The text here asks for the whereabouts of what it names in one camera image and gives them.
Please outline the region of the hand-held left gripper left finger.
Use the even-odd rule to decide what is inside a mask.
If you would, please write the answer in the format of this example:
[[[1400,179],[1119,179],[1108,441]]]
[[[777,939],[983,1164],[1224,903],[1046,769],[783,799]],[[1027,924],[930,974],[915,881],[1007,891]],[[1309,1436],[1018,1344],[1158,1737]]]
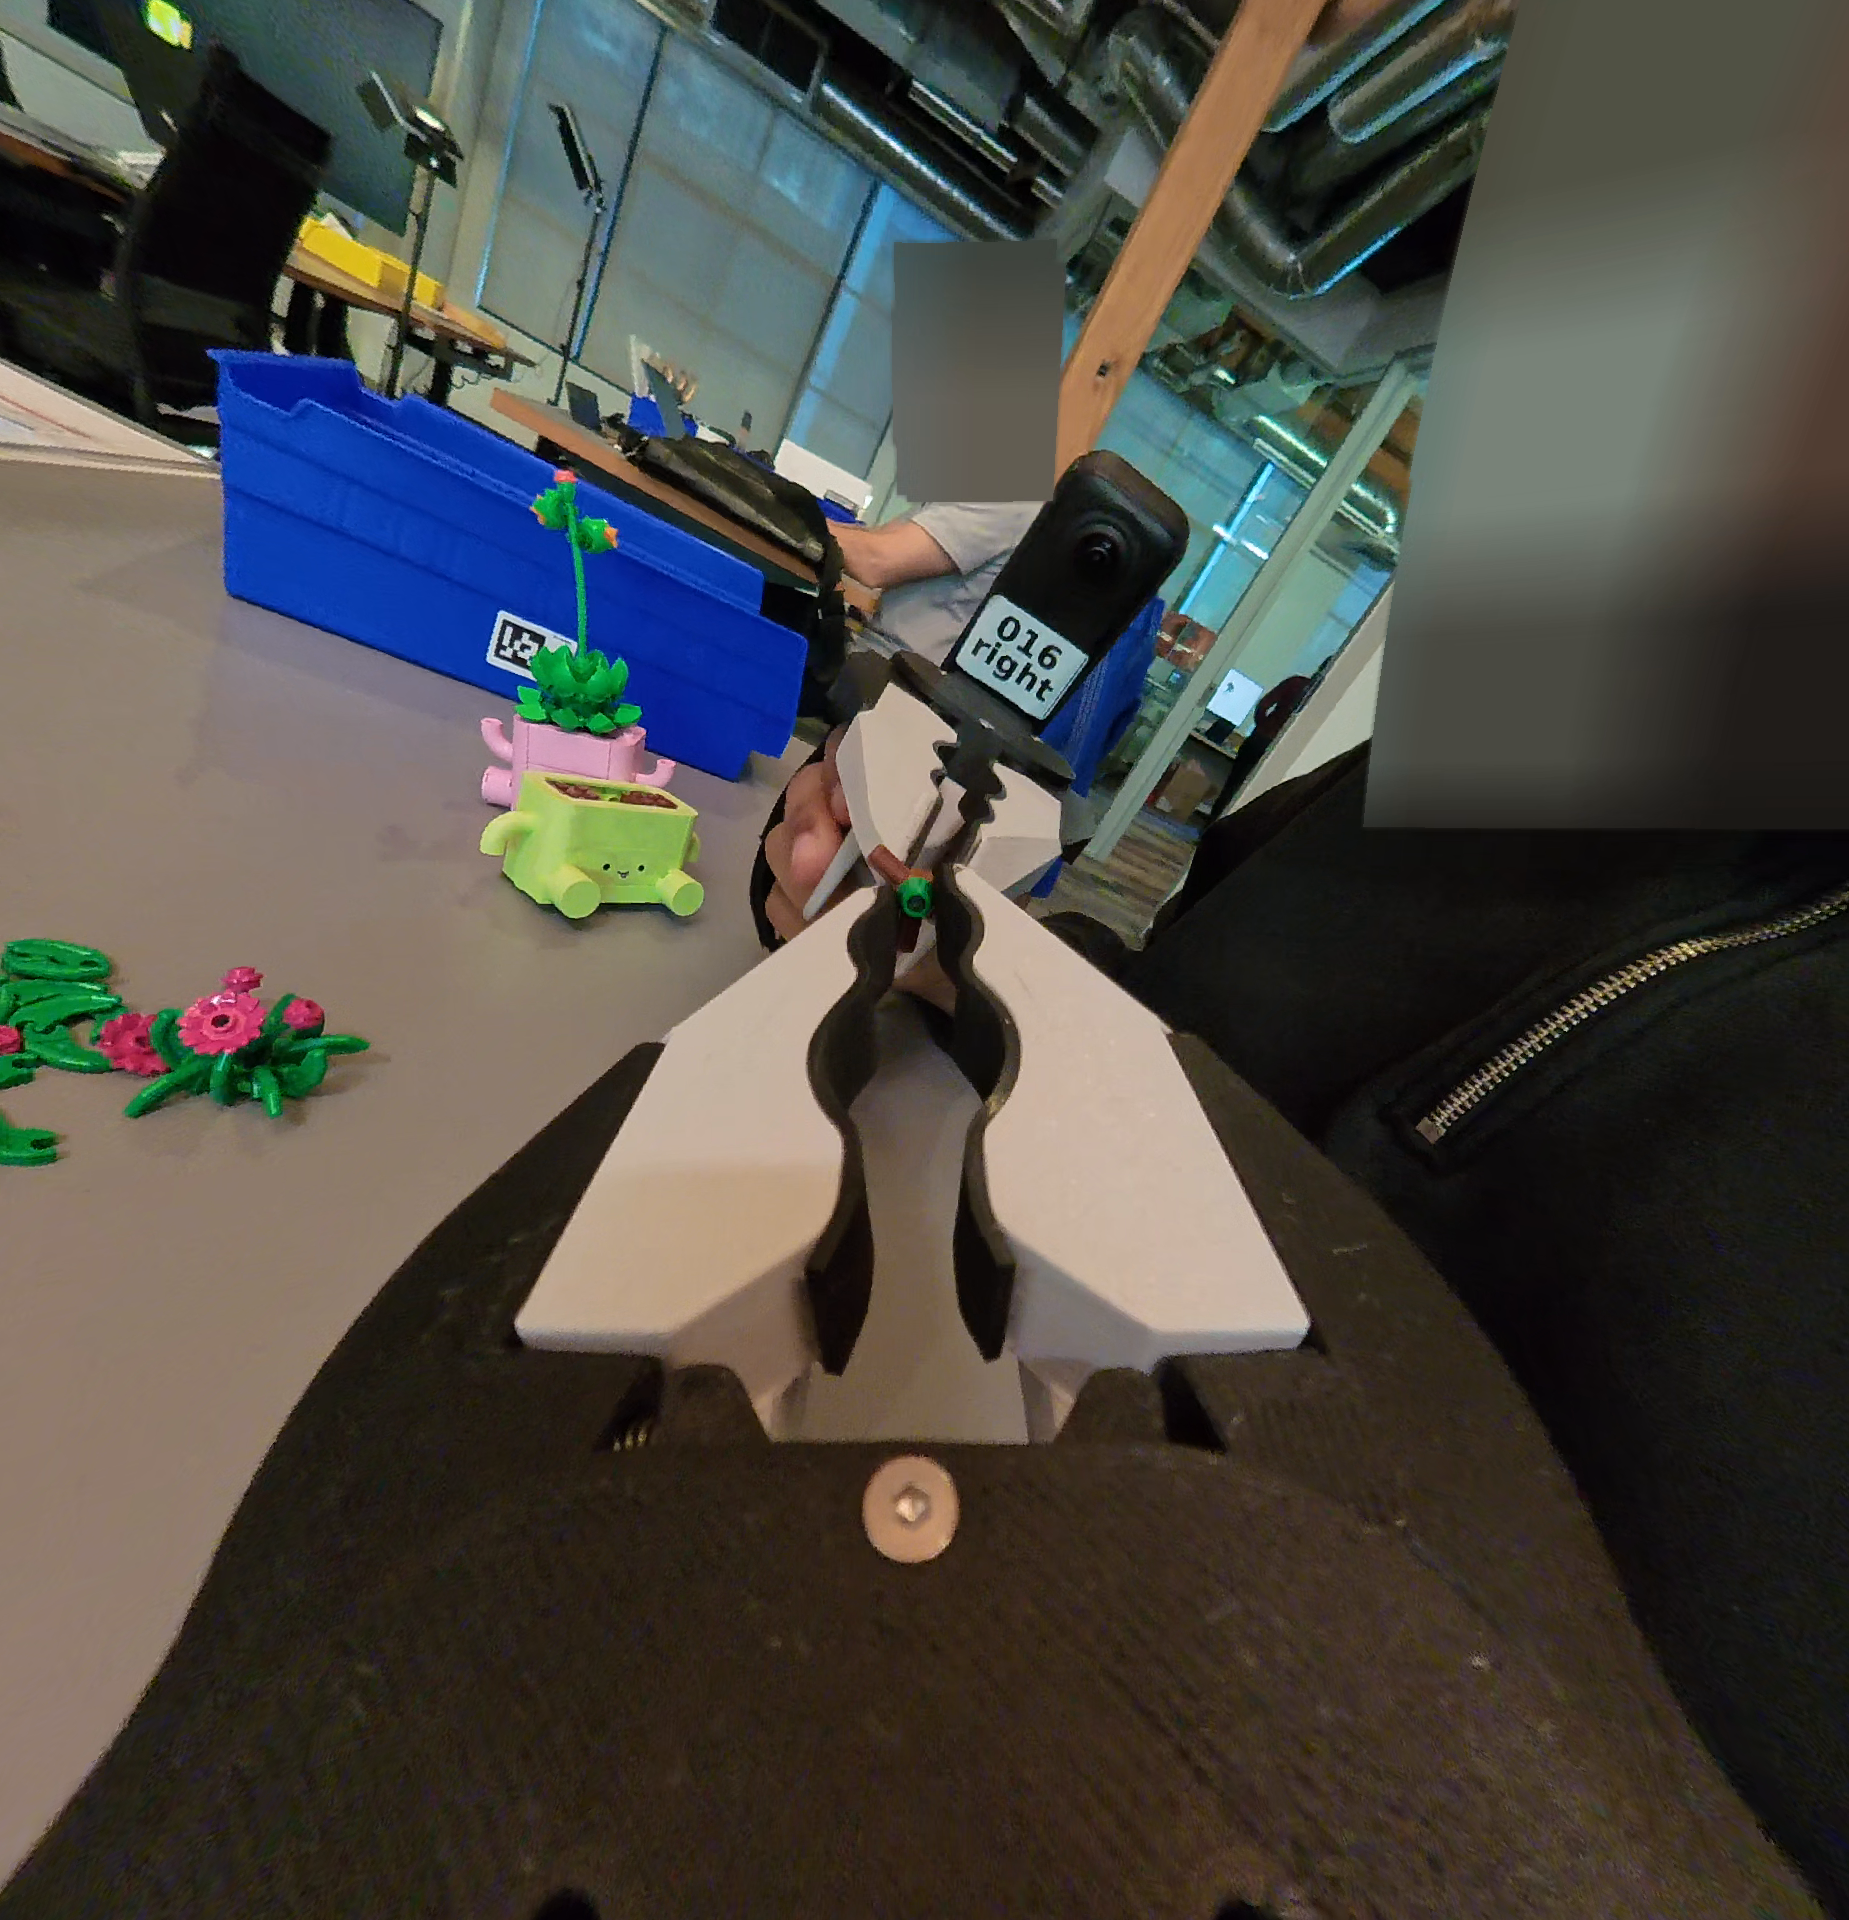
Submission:
[[[672,1028],[518,1310],[524,1344],[721,1364],[770,1438],[794,1429],[821,1362],[808,1264],[848,1167],[811,1044],[860,984],[875,1015],[889,962],[860,962],[891,946],[893,906],[835,904]]]

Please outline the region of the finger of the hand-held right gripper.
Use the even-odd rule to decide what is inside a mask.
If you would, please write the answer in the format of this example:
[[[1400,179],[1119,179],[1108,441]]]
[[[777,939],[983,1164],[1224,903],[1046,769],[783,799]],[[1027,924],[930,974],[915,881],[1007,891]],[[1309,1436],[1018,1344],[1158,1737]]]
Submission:
[[[1062,860],[1063,803],[1071,790],[1009,763],[988,771],[994,783],[983,795],[975,786],[945,788],[958,801],[945,867],[967,867],[994,891],[1022,899],[1044,885]]]
[[[832,894],[854,885],[857,867],[888,850],[903,873],[935,873],[961,831],[961,786],[942,810],[942,750],[956,749],[958,726],[924,701],[875,701],[846,729],[836,771],[848,810],[848,835],[832,858]]]

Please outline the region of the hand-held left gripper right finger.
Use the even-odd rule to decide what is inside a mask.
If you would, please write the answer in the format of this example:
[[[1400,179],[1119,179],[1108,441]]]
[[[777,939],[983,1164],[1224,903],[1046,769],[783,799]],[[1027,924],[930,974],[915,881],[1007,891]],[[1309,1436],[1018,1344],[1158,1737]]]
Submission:
[[[985,1358],[1014,1358],[1027,1426],[1062,1429],[1105,1370],[1301,1344],[1309,1315],[1166,1026],[974,869],[940,879],[935,924],[979,1096],[961,1312]]]

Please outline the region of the brown branch with pink flower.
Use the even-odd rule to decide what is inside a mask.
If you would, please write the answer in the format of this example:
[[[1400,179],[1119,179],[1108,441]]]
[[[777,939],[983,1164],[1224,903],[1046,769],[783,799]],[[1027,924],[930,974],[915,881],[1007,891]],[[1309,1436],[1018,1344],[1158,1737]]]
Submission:
[[[872,875],[891,894],[896,913],[899,970],[911,966],[920,936],[930,928],[935,904],[934,875],[930,869],[908,864],[885,846],[866,854]]]

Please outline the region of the pink brick planter with succulent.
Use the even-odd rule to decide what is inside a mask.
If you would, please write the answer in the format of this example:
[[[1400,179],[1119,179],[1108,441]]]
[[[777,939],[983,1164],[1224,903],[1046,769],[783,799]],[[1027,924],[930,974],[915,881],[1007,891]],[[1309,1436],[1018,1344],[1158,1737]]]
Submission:
[[[569,541],[578,633],[541,631],[508,719],[493,715],[480,734],[493,762],[480,775],[480,799],[493,808],[518,801],[527,773],[585,775],[635,786],[669,786],[677,762],[645,750],[642,709],[625,698],[627,663],[591,643],[585,561],[618,545],[617,529],[585,515],[578,471],[557,469],[553,486],[534,500],[538,522]]]

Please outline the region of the person's right forearm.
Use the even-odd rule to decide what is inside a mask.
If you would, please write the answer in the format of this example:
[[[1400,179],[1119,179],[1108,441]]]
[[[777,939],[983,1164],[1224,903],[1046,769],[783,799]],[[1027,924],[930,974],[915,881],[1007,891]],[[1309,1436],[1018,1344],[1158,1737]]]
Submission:
[[[1078,910],[1046,916],[1046,928],[1166,1023],[1240,1058],[1265,1023],[1247,1007],[1251,916],[1286,913],[1301,860],[1355,837],[1370,753],[1362,741],[1220,820],[1138,941]]]

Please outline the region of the person's right hand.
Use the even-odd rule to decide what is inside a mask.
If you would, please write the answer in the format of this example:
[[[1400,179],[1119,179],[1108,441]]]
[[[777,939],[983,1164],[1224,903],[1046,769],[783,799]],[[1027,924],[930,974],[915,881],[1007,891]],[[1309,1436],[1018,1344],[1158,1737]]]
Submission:
[[[798,937],[808,924],[808,904],[820,891],[849,835],[835,734],[783,788],[753,871],[753,904],[769,949]]]

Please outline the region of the blue striped cloth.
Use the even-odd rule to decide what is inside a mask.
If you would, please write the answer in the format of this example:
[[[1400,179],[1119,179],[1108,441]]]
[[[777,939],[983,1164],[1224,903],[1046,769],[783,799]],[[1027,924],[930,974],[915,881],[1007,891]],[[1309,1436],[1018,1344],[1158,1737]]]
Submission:
[[[1163,597],[1151,597],[1040,730],[1073,769],[1071,795],[1078,799],[1138,714],[1164,607]]]

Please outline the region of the lime green brick planter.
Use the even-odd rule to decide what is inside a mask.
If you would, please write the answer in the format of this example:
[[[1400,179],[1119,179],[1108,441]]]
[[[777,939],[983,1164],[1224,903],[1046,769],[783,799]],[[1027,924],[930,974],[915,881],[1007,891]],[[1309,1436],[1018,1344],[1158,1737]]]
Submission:
[[[660,786],[527,773],[510,810],[489,820],[480,852],[528,899],[573,922],[601,904],[664,904],[689,918],[703,885],[697,810]]]

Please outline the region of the black bag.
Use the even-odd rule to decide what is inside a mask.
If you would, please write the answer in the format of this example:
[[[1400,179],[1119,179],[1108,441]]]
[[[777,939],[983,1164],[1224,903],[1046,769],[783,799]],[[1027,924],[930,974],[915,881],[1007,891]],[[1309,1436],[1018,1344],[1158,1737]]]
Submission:
[[[615,423],[617,445],[640,472],[688,493],[729,515],[751,533],[786,545],[813,565],[842,559],[835,522],[821,511],[821,500],[804,483],[786,478],[732,445],[703,437],[649,436]]]

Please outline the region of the wooden beam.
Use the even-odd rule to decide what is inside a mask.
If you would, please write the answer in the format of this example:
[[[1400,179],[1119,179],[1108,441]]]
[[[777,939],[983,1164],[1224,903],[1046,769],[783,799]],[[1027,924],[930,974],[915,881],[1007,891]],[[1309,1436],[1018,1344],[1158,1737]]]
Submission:
[[[1323,2],[1243,2],[1065,357],[1057,471],[1095,448]]]

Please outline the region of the wooden office desk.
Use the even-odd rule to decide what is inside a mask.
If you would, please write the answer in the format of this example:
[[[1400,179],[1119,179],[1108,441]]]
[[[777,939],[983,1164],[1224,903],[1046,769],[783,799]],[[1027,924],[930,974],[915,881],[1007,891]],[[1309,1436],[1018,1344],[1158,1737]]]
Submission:
[[[324,267],[297,247],[292,247],[284,278],[289,281],[283,318],[287,351],[339,359],[354,366],[360,357],[350,337],[352,314],[383,322],[387,327],[385,343],[390,343],[401,303]],[[450,402],[451,383],[458,372],[514,380],[518,369],[538,366],[538,359],[528,350],[520,350],[493,318],[455,306],[445,294],[436,306],[414,306],[406,350],[431,363],[425,394],[438,405]]]
[[[531,432],[541,457],[554,467],[575,469],[580,478],[593,482],[603,493],[617,494],[672,529],[757,568],[769,594],[790,589],[814,594],[821,585],[823,565],[804,561],[790,547],[751,533],[718,508],[681,493],[653,476],[640,472],[620,456],[617,430],[593,430],[569,412],[514,391],[498,391],[493,405],[505,421]]]

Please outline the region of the person's black jacket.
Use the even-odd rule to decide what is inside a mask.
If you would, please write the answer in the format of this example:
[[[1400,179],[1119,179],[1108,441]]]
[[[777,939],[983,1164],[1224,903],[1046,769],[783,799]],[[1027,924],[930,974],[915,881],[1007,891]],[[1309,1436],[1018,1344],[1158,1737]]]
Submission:
[[[1366,812],[1251,916],[1221,1058],[1456,1286],[1849,1915],[1849,830]]]

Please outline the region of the pink flower leaf cluster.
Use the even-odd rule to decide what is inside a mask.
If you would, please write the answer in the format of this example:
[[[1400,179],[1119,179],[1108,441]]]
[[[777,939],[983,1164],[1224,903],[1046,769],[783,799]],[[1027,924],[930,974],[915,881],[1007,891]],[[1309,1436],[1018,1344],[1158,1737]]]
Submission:
[[[257,1105],[283,1119],[328,1079],[334,1058],[370,1050],[364,1036],[328,1028],[308,995],[259,995],[265,974],[232,968],[221,987],[181,1007],[126,1013],[103,1023],[97,1048],[115,1069],[144,1079],[123,1107],[147,1115],[170,1100],[204,1096],[221,1107]]]

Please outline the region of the blue plastic bin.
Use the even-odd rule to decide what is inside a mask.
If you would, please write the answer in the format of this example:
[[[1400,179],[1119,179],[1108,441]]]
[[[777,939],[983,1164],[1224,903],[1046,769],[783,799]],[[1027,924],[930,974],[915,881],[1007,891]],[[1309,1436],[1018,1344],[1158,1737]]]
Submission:
[[[578,636],[569,541],[534,502],[553,465],[333,359],[217,350],[229,594],[516,698],[540,643]],[[808,643],[765,577],[580,482],[618,547],[585,561],[591,643],[627,663],[649,747],[726,779],[786,750]]]

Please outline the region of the pile of toy brick pieces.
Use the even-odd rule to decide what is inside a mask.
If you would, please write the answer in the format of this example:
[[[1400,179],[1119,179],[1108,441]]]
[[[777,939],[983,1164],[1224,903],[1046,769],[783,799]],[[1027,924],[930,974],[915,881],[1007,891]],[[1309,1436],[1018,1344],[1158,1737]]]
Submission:
[[[101,949],[55,937],[21,937],[0,950],[0,1096],[39,1069],[156,1074],[147,1019],[113,989],[115,962]],[[0,1164],[50,1164],[58,1134],[11,1121],[0,1107]]]

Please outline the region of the panel light on stand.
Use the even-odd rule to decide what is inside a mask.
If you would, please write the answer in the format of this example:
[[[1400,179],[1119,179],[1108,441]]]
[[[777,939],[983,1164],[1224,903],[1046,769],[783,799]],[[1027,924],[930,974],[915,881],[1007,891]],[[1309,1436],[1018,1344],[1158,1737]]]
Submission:
[[[550,101],[550,112],[557,139],[569,161],[570,175],[587,215],[587,228],[580,253],[580,268],[573,283],[569,330],[559,350],[559,363],[550,399],[553,406],[559,406],[569,389],[569,372],[580,350],[580,332],[591,302],[594,259],[598,254],[601,228],[608,213],[608,192],[601,175],[601,165],[582,132],[575,107],[563,101]]]

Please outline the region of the yellow storage bin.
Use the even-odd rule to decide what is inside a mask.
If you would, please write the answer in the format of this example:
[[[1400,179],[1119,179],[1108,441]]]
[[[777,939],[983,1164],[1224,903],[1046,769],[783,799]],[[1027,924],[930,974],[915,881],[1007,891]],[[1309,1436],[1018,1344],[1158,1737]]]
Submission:
[[[303,254],[370,286],[394,303],[409,297],[419,306],[436,306],[442,297],[436,278],[421,270],[414,273],[407,259],[362,241],[330,217],[307,217],[300,227],[296,247]]]

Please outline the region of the studio light on tripod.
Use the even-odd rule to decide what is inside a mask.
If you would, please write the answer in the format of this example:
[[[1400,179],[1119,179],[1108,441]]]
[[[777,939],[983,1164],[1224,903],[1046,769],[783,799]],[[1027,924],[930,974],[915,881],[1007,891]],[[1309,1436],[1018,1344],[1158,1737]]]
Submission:
[[[417,188],[417,238],[409,241],[406,290],[399,318],[392,325],[390,357],[383,372],[381,394],[394,399],[404,383],[407,330],[417,306],[417,279],[431,225],[431,205],[438,185],[458,182],[462,148],[450,123],[404,84],[390,82],[381,70],[370,70],[360,85],[360,99],[373,123],[404,139],[404,152],[414,163],[421,186]]]

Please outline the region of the black office chair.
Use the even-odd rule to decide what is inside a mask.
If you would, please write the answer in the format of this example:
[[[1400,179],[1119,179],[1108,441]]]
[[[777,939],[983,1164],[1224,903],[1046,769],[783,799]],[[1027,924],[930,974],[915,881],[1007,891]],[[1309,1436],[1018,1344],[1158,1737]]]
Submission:
[[[207,43],[192,105],[132,205],[113,286],[145,424],[214,402],[217,350],[274,350],[274,294],[330,148],[324,127]]]

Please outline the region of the large black monitor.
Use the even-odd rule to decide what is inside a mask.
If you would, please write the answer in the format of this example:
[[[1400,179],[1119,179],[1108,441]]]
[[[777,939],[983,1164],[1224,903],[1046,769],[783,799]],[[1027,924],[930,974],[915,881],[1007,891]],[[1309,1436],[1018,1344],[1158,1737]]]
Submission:
[[[381,76],[431,94],[442,27],[412,2],[48,2],[48,27],[121,68],[147,139],[167,144],[209,45],[234,53],[278,101],[330,137],[324,194],[406,235],[417,165],[370,118]]]

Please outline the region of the printed paper sheet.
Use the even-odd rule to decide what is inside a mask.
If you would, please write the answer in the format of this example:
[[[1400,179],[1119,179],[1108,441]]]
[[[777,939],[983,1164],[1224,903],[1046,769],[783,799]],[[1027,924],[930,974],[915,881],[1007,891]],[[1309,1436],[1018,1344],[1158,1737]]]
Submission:
[[[91,469],[217,471],[193,452],[0,357],[0,460]]]

